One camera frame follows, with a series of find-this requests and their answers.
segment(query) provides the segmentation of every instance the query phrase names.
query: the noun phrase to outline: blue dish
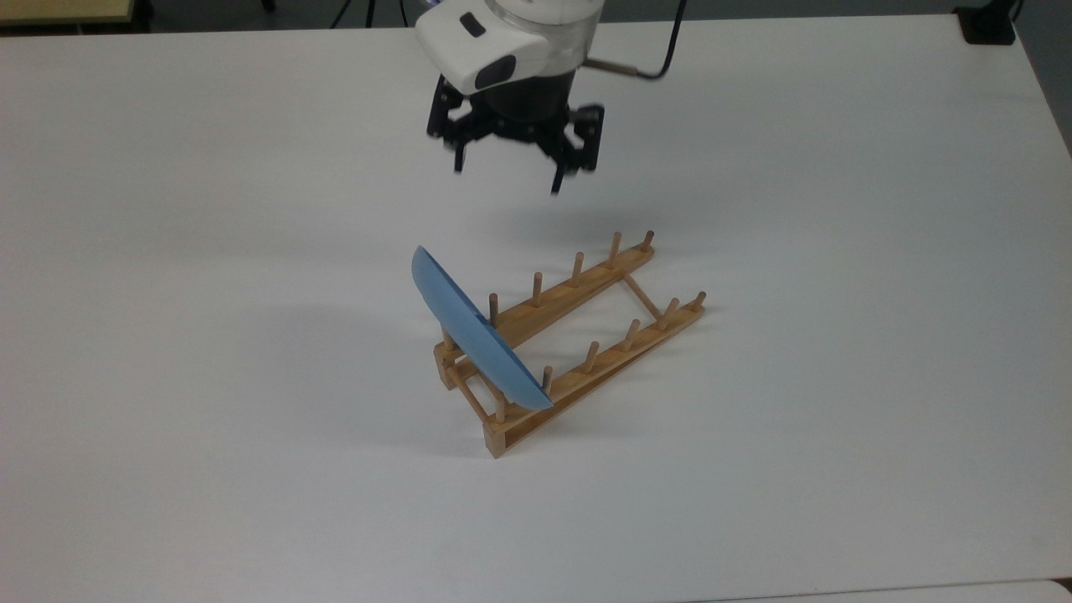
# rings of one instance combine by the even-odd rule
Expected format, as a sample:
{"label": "blue dish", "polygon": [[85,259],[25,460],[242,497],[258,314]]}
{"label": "blue dish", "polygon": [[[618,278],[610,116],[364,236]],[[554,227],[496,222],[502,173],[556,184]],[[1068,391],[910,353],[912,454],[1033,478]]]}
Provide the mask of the blue dish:
{"label": "blue dish", "polygon": [[506,399],[528,410],[553,406],[513,350],[423,247],[414,252],[412,269],[413,282],[425,304],[476,368],[503,391]]}

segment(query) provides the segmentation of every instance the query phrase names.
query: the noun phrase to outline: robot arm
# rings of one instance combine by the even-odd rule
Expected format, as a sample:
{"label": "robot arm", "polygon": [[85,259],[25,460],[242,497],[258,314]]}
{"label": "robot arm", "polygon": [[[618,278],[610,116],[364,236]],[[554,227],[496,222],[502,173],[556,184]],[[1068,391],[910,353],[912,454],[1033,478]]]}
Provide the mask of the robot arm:
{"label": "robot arm", "polygon": [[462,94],[569,73],[587,56],[604,0],[447,0],[417,39]]}
{"label": "robot arm", "polygon": [[[568,104],[574,74],[587,58],[604,0],[445,0],[417,20],[417,39],[443,76],[432,98],[429,135],[455,152],[490,134],[536,144],[563,177],[596,168],[604,107]],[[472,111],[450,112],[470,102]],[[566,129],[572,127],[574,139]]]}

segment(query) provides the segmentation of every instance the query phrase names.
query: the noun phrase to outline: black object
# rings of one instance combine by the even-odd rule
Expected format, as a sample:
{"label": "black object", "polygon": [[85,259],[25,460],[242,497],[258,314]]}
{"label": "black object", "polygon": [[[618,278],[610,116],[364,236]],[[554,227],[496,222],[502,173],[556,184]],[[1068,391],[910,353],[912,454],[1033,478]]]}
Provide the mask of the black object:
{"label": "black object", "polygon": [[1009,11],[1017,0],[993,0],[981,9],[957,6],[953,13],[961,19],[961,32],[968,44],[1011,46],[1016,41]]}
{"label": "black object", "polygon": [[462,27],[464,27],[465,31],[470,32],[470,35],[473,38],[480,38],[485,33],[488,33],[488,30],[480,25],[480,21],[476,20],[476,16],[474,16],[473,13],[465,13],[459,17],[458,20],[462,21]]}
{"label": "black object", "polygon": [[[569,108],[567,99],[572,84],[574,72],[569,72],[511,82],[466,97],[441,75],[428,118],[428,135],[443,138],[444,146],[455,152],[458,173],[465,163],[465,145],[489,134],[535,143],[557,166],[551,185],[551,194],[557,194],[565,176],[572,176],[579,170],[595,171],[602,135],[602,105]],[[451,119],[450,112],[466,100],[470,113]],[[566,134],[570,126],[581,141],[580,147]]]}
{"label": "black object", "polygon": [[673,18],[673,30],[670,32],[670,44],[667,46],[667,56],[662,59],[662,69],[658,73],[647,73],[645,71],[637,71],[637,77],[641,79],[662,79],[662,76],[670,71],[670,62],[673,61],[673,50],[678,46],[678,32],[681,31],[681,21],[685,17],[685,4],[688,0],[681,0],[678,3],[678,14]]}

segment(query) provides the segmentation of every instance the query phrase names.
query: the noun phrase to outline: wooden dowel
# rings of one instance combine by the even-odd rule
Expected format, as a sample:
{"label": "wooden dowel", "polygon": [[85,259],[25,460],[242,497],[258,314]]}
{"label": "wooden dowel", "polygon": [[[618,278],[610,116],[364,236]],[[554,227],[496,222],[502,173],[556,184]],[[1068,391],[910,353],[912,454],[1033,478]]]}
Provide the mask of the wooden dowel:
{"label": "wooden dowel", "polygon": [[628,352],[632,349],[632,340],[637,338],[638,330],[640,330],[640,319],[632,319],[629,330],[625,334],[625,340],[622,341],[623,352]]}
{"label": "wooden dowel", "polygon": [[488,322],[491,328],[498,327],[498,294],[492,293],[488,296]]}
{"label": "wooden dowel", "polygon": [[670,314],[678,311],[679,304],[681,304],[681,300],[676,297],[670,300],[670,305],[667,306],[667,311],[662,312],[662,317],[655,321],[655,328],[662,330],[667,327],[667,321],[670,320]]}
{"label": "wooden dowel", "polygon": [[583,372],[584,374],[589,374],[590,372],[592,372],[592,367],[595,366],[596,364],[596,354],[598,353],[599,353],[599,342],[593,341],[592,344],[589,345],[589,357],[584,358],[584,366],[581,367],[581,372]]}
{"label": "wooden dowel", "polygon": [[504,423],[506,421],[506,396],[503,395],[503,391],[495,387],[495,384],[491,382],[490,379],[483,376],[482,372],[477,372],[480,376],[480,380],[491,392],[491,395],[495,397],[495,421],[497,423]]}
{"label": "wooden dowel", "polygon": [[574,258],[574,275],[569,277],[569,286],[579,285],[581,278],[581,266],[584,264],[584,253],[581,251],[577,252],[577,256]]}
{"label": "wooden dowel", "polygon": [[607,267],[614,267],[614,260],[617,259],[617,248],[622,245],[622,233],[614,233],[614,239],[610,241],[610,256],[607,259]]}
{"label": "wooden dowel", "polygon": [[539,308],[539,294],[544,289],[544,273],[533,275],[533,308]]}
{"label": "wooden dowel", "polygon": [[544,384],[541,385],[541,387],[544,387],[544,393],[547,394],[548,397],[551,396],[551,373],[552,372],[554,372],[554,369],[551,368],[550,365],[544,367]]}
{"label": "wooden dowel", "polygon": [[700,308],[703,307],[703,300],[706,297],[708,294],[701,291],[699,294],[697,294],[696,299],[693,299],[691,302],[688,303],[688,309],[693,310],[694,312],[699,312]]}
{"label": "wooden dowel", "polygon": [[647,294],[640,289],[640,285],[637,284],[637,281],[632,279],[632,275],[629,274],[623,275],[622,280],[624,280],[625,284],[629,285],[629,289],[631,289],[632,292],[637,294],[637,298],[640,299],[640,303],[643,304],[645,308],[647,308],[647,311],[652,313],[652,317],[654,317],[656,320],[662,318],[662,312],[660,312],[659,309],[655,306],[655,303],[652,302],[652,298],[649,297]]}

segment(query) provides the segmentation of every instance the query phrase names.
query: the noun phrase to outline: wooden peg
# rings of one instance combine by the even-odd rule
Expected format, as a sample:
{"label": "wooden peg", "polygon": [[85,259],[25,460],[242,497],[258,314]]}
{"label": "wooden peg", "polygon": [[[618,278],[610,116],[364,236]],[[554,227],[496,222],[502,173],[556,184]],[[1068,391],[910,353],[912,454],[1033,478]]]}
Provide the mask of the wooden peg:
{"label": "wooden peg", "polygon": [[483,380],[483,384],[488,386],[488,391],[495,398],[495,422],[506,423],[506,396],[503,395],[503,391],[495,387],[495,384],[491,382],[490,379],[483,376],[482,372],[477,373],[480,379]]}
{"label": "wooden peg", "polygon": [[699,312],[700,308],[703,307],[703,300],[706,297],[708,297],[708,294],[705,292],[701,291],[696,296],[696,299],[693,299],[691,302],[688,303],[688,309],[693,310],[694,312]]}
{"label": "wooden peg", "polygon": [[551,365],[544,367],[544,384],[540,387],[544,388],[544,393],[549,397],[551,396],[551,373],[554,371]]}
{"label": "wooden peg", "polygon": [[589,357],[584,358],[584,366],[581,367],[581,372],[589,374],[592,372],[592,367],[596,364],[596,354],[599,353],[599,342],[593,341],[589,345]]}
{"label": "wooden peg", "polygon": [[574,258],[574,275],[569,277],[569,286],[577,286],[581,283],[581,266],[584,264],[584,252],[578,251]]}
{"label": "wooden peg", "polygon": [[539,294],[544,289],[544,273],[533,275],[533,308],[539,308]]}
{"label": "wooden peg", "polygon": [[670,300],[670,305],[667,306],[667,311],[662,312],[662,315],[659,317],[659,320],[655,321],[655,328],[659,330],[666,329],[667,321],[670,320],[670,314],[678,311],[679,304],[681,304],[681,300],[678,299],[676,297]]}
{"label": "wooden peg", "polygon": [[610,241],[610,256],[607,259],[607,267],[614,267],[614,260],[617,259],[617,248],[622,245],[622,233],[614,233],[614,239]]}
{"label": "wooden peg", "polygon": [[632,323],[629,325],[629,330],[625,334],[625,340],[622,341],[623,352],[628,352],[632,349],[632,340],[637,338],[638,330],[640,330],[640,319],[632,319]]}
{"label": "wooden peg", "polygon": [[498,294],[492,293],[488,296],[488,322],[491,328],[498,328]]}

